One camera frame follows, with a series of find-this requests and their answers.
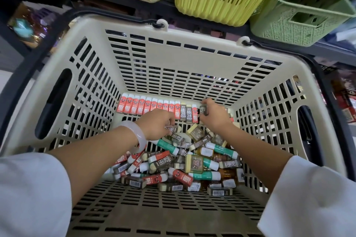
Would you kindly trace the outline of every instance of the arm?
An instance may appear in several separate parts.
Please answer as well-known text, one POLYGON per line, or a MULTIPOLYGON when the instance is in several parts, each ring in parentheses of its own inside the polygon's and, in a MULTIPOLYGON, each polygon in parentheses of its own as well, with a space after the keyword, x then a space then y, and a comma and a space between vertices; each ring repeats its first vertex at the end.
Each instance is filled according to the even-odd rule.
MULTIPOLYGON (((155 109, 143 115, 136 124, 147 140, 158 140, 171 133, 164 127, 168 120, 174 124, 173 113, 155 109)), ((136 144, 136 135, 127 127, 120 126, 112 131, 54 149, 48 154, 56 157, 67 171, 74 206, 102 174, 136 144)))
POLYGON ((200 120, 233 146, 258 179, 272 191, 293 155, 235 127, 224 107, 212 99, 203 100, 202 103, 207 104, 209 115, 200 114, 200 120))

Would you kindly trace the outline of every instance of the shelf board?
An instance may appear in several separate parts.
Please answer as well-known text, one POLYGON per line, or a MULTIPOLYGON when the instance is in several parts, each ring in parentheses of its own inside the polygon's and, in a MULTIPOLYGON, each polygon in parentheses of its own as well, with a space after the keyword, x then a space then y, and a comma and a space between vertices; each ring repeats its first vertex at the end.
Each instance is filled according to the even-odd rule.
POLYGON ((181 14, 174 5, 174 0, 161 0, 156 3, 148 3, 140 0, 106 0, 116 4, 133 7, 136 9, 146 10, 153 14, 158 14, 165 19, 175 19, 184 22, 196 24, 206 28, 217 29, 224 32, 237 34, 239 36, 248 36, 250 39, 261 43, 264 46, 269 46, 275 49, 287 50, 290 52, 304 54, 309 56, 322 56, 332 60, 338 60, 340 62, 356 66, 356 52, 348 49, 343 49, 338 46, 334 46, 321 40, 310 47, 301 47, 296 45, 290 45, 282 42, 275 42, 271 40, 262 39, 254 36, 250 27, 247 24, 240 27, 232 27, 220 23, 195 18, 181 14))

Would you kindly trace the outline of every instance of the white shirt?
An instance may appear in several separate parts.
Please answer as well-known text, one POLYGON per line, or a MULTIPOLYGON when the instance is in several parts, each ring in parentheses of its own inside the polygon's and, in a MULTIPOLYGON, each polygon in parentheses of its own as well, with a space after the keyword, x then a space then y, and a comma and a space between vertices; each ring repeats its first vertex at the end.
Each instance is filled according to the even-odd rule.
MULTIPOLYGON (((356 232, 356 183, 292 157, 258 224, 266 237, 340 237, 356 232)), ((0 158, 0 236, 64 237, 72 212, 68 174, 53 156, 0 158)))

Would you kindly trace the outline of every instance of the forearm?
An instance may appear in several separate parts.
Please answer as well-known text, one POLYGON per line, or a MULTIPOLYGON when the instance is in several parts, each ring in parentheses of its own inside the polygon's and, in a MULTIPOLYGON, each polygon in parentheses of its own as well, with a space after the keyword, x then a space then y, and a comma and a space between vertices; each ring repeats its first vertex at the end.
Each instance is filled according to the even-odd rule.
POLYGON ((63 164, 68 173, 73 206, 120 156, 137 143, 136 135, 127 127, 120 126, 48 152, 63 164))
POLYGON ((248 134, 233 124, 221 128, 219 135, 233 146, 257 178, 272 191, 292 154, 248 134))

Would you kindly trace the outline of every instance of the person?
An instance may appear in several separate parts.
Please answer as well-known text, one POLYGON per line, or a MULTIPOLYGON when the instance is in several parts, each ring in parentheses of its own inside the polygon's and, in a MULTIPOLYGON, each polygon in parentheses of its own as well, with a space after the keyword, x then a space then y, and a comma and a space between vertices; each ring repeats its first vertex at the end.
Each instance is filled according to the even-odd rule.
MULTIPOLYGON (((222 136, 271 192, 258 227, 266 237, 353 236, 353 181, 276 148, 235 127, 223 106, 206 99, 200 120, 222 136)), ((147 140, 171 134, 174 114, 155 109, 135 124, 147 140)), ((47 153, 0 159, 0 236, 66 235, 71 210, 102 174, 138 144, 125 126, 47 153)))

